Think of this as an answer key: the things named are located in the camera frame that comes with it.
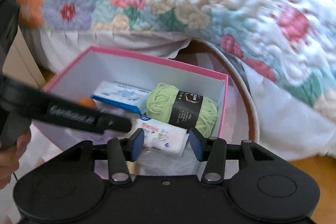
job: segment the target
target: yarn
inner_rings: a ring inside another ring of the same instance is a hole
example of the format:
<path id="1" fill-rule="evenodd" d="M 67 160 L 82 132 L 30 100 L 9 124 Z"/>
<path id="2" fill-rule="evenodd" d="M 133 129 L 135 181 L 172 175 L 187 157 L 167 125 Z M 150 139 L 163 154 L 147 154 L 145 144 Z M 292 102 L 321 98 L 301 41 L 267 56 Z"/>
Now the yarn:
<path id="1" fill-rule="evenodd" d="M 168 123 L 178 92 L 178 88 L 160 83 L 148 96 L 146 115 L 149 118 Z M 216 120 L 216 103 L 209 98 L 203 97 L 201 110 L 195 125 L 196 129 L 205 138 L 208 138 L 211 136 Z"/>

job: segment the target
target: bedspread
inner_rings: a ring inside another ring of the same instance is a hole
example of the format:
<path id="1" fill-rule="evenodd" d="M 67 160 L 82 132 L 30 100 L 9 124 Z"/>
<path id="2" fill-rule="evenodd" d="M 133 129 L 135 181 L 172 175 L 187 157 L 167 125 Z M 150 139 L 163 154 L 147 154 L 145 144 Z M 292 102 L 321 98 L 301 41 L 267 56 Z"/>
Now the bedspread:
<path id="1" fill-rule="evenodd" d="M 336 122 L 336 0 L 18 0 L 31 28 L 204 38 Z"/>

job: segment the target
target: circular cover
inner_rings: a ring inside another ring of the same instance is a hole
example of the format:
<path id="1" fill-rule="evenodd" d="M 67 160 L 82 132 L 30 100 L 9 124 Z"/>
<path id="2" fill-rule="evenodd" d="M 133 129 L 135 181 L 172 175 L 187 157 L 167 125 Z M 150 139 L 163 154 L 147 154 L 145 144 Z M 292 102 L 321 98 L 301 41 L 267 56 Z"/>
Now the circular cover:
<path id="1" fill-rule="evenodd" d="M 291 165 L 258 162 L 235 174 L 229 184 L 231 199 L 252 217 L 269 222 L 294 221 L 315 209 L 317 183 Z"/>
<path id="2" fill-rule="evenodd" d="M 61 223 L 92 210 L 103 194 L 103 182 L 95 173 L 27 174 L 15 185 L 13 197 L 23 216 L 43 223 Z"/>

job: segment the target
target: orange object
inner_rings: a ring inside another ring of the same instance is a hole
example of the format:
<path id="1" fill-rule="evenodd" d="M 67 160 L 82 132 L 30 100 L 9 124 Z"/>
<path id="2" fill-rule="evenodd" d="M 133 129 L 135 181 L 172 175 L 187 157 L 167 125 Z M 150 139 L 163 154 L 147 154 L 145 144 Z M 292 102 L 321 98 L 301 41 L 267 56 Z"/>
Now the orange object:
<path id="1" fill-rule="evenodd" d="M 84 98 L 80 99 L 78 101 L 78 103 L 81 106 L 85 106 L 85 107 L 89 107 L 89 108 L 97 108 L 97 105 L 96 105 L 95 101 L 92 98 L 84 97 Z"/>

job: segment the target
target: black yarn label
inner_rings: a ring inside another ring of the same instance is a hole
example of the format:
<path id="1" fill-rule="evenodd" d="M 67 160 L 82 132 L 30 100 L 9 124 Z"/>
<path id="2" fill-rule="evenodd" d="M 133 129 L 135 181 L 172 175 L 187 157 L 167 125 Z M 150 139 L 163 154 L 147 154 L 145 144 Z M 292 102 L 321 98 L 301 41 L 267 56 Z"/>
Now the black yarn label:
<path id="1" fill-rule="evenodd" d="M 179 90 L 171 110 L 169 124 L 184 129 L 196 125 L 203 96 Z"/>

